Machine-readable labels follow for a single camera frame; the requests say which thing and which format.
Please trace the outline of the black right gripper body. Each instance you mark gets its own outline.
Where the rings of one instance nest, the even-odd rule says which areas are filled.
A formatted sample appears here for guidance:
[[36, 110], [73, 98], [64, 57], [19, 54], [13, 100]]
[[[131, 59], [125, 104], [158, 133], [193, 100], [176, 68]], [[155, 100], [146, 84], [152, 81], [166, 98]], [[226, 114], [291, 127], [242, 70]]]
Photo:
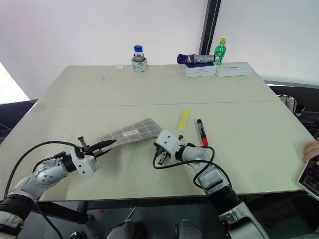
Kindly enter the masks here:
[[154, 165], [163, 165], [169, 153], [160, 145], [156, 145]]

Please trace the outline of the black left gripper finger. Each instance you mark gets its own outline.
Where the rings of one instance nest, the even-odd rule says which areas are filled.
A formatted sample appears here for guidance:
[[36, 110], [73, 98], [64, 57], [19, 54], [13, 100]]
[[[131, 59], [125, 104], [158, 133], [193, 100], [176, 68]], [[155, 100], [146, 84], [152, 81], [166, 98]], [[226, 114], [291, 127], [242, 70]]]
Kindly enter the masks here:
[[93, 156], [95, 158], [101, 157], [102, 155], [108, 153], [111, 149], [108, 149], [106, 151], [102, 151], [102, 150], [97, 150], [96, 152], [93, 153]]
[[95, 150], [102, 150], [103, 148], [110, 146], [114, 142], [116, 142], [116, 140], [114, 140], [114, 139], [98, 142], [97, 144], [94, 145], [94, 149]]

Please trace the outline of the bystander hand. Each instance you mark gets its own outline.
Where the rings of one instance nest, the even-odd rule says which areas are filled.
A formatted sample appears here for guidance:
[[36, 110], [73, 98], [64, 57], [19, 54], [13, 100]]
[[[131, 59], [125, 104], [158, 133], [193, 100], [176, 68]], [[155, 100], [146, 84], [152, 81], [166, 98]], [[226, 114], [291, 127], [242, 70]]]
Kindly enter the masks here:
[[319, 142], [312, 141], [305, 146], [303, 162], [308, 162], [319, 155]]

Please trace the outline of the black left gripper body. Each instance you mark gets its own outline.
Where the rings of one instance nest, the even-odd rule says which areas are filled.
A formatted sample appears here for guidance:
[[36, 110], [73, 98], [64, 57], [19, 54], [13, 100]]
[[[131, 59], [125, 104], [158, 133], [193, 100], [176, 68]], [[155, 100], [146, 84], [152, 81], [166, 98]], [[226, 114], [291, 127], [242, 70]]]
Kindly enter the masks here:
[[96, 145], [88, 145], [86, 144], [84, 137], [80, 136], [78, 137], [78, 140], [81, 144], [81, 146], [78, 146], [75, 148], [75, 154], [78, 158], [84, 158], [85, 155], [93, 156], [96, 158], [96, 155], [94, 151], [96, 150]]

